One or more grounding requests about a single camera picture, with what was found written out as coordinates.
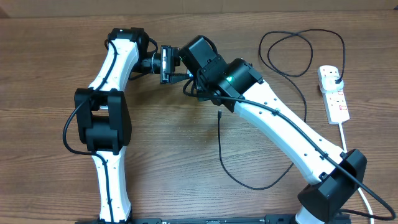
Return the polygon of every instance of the tabletop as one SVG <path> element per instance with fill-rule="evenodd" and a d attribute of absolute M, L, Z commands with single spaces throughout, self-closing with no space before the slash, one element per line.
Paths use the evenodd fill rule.
<path fill-rule="evenodd" d="M 103 42 L 114 27 L 143 27 L 159 45 L 181 47 L 196 35 L 210 38 L 229 63 L 252 63 L 277 96 L 303 118 L 294 87 L 259 60 L 259 41 L 272 30 L 329 29 L 346 44 L 345 95 L 351 119 L 344 124 L 348 149 L 368 159 L 364 183 L 398 209 L 398 12 L 268 12 L 0 20 L 0 223 L 73 223 L 100 212 L 92 158 L 68 152 L 62 129 L 74 109 L 77 88 L 86 88 L 106 56 Z M 340 40 L 304 34 L 314 48 L 310 70 L 293 81 L 308 103 L 307 123 L 341 146 L 328 124 L 317 69 L 341 71 Z M 263 43 L 263 54 L 282 34 Z M 283 71 L 299 73 L 310 50 L 291 38 L 271 52 Z M 184 66 L 177 71 L 184 72 Z M 183 83 L 160 85 L 147 75 L 126 87 L 132 123 L 126 151 L 127 192 L 134 218 L 261 217 L 296 213 L 306 182 L 296 167 L 268 190 L 249 190 L 231 180 L 218 160 L 217 111 L 223 110 L 221 143 L 227 169 L 253 187 L 272 183 L 290 165 L 257 128 L 210 101 L 182 94 Z M 76 121 L 68 142 L 85 151 Z M 369 198 L 373 212 L 388 215 Z M 365 212 L 358 193 L 344 205 Z M 354 223 L 367 223 L 352 216 Z"/>

